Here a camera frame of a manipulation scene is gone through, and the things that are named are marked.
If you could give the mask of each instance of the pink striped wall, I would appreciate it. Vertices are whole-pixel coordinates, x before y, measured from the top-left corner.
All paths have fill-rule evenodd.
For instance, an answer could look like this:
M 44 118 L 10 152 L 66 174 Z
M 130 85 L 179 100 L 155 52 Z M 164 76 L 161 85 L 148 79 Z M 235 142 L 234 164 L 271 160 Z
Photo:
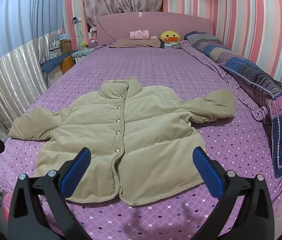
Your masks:
M 65 12 L 64 18 L 66 19 L 64 21 L 64 25 L 66 25 L 64 29 L 68 30 L 67 34 L 69 35 L 69 38 L 72 41 L 72 48 L 74 50 L 77 50 L 78 41 L 79 42 L 85 41 L 86 44 L 88 44 L 88 29 L 87 29 L 87 24 L 85 22 L 84 13 L 83 13 L 83 0 L 65 0 L 65 3 L 63 6 L 65 7 L 64 8 L 64 12 Z M 80 27 L 81 32 L 79 32 L 78 30 L 75 30 L 74 24 L 71 23 L 72 17 L 81 18 L 82 21 L 77 24 L 77 26 Z M 82 34 L 82 37 L 79 38 L 77 41 L 76 38 L 77 38 L 77 35 L 79 34 Z
M 282 81 L 282 0 L 164 0 L 163 9 L 208 18 L 214 34 Z

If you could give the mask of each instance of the jacket collar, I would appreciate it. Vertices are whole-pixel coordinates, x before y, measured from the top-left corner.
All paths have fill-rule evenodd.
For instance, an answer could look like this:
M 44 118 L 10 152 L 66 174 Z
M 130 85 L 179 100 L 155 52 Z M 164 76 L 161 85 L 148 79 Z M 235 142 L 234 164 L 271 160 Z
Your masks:
M 108 80 L 102 84 L 101 96 L 110 99 L 131 98 L 142 90 L 141 84 L 135 77 L 129 79 Z

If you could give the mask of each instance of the pink pillow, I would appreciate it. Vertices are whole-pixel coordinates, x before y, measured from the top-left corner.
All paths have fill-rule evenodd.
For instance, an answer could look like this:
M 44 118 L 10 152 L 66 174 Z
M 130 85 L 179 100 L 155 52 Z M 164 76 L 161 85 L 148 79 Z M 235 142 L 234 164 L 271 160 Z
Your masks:
M 150 39 L 150 33 L 149 30 L 139 30 L 139 31 L 133 31 L 130 32 L 130 40 L 149 40 Z

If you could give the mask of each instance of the blue gripper pad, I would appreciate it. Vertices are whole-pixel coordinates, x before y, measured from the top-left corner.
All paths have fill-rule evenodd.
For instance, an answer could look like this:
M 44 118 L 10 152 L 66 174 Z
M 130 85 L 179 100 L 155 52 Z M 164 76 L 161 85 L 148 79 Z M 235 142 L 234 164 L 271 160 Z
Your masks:
M 196 147 L 193 150 L 192 157 L 193 163 L 200 173 L 212 197 L 220 199 L 224 192 L 223 181 L 212 167 L 211 163 L 207 159 L 208 157 L 201 149 L 201 147 Z
M 91 152 L 84 148 L 77 158 L 73 160 L 72 166 L 60 182 L 60 197 L 62 199 L 71 197 L 81 178 L 91 163 Z

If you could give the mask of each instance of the bed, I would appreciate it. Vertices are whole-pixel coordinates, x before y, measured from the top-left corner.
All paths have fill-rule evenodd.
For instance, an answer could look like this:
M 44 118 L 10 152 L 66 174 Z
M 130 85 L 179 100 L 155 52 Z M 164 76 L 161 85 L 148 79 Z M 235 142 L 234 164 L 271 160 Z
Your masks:
M 152 23 L 153 17 L 155 24 L 149 26 L 147 23 L 150 19 Z M 128 13 L 100 17 L 98 41 L 99 44 L 113 42 L 132 30 L 145 28 L 150 30 L 151 35 L 159 36 L 164 22 L 168 22 L 166 28 L 178 30 L 182 37 L 193 29 L 213 33 L 212 22 L 207 19 L 170 13 L 143 12 L 141 16 Z M 168 86 L 184 100 L 227 88 L 238 98 L 244 98 L 249 105 L 255 105 L 234 78 L 228 75 L 225 79 L 225 72 L 216 71 L 210 63 L 211 60 L 204 54 L 198 52 L 193 56 L 183 49 L 113 49 L 104 46 L 94 50 L 63 75 L 29 111 L 37 105 L 58 111 L 68 107 L 79 96 L 99 90 L 105 80 L 131 76 L 135 76 L 143 86 Z M 274 176 L 271 151 L 262 122 L 257 122 L 247 107 L 236 99 L 235 118 L 194 126 L 205 141 L 209 157 L 219 161 L 225 170 L 232 169 L 243 177 L 252 178 L 258 173 L 264 175 L 276 213 L 277 239 L 282 234 L 282 177 L 276 179 Z M 36 155 L 43 144 L 7 140 L 5 152 L 0 155 L 0 186 L 6 192 L 13 191 L 19 174 L 33 176 Z M 222 233 L 231 229 L 241 202 L 242 198 L 239 198 Z M 103 203 L 69 203 L 68 206 L 93 239 L 174 240 L 192 237 L 216 204 L 217 199 L 210 195 L 205 185 L 200 185 L 144 206 L 131 207 L 119 198 Z M 44 199 L 42 205 L 52 228 L 57 231 L 57 223 Z

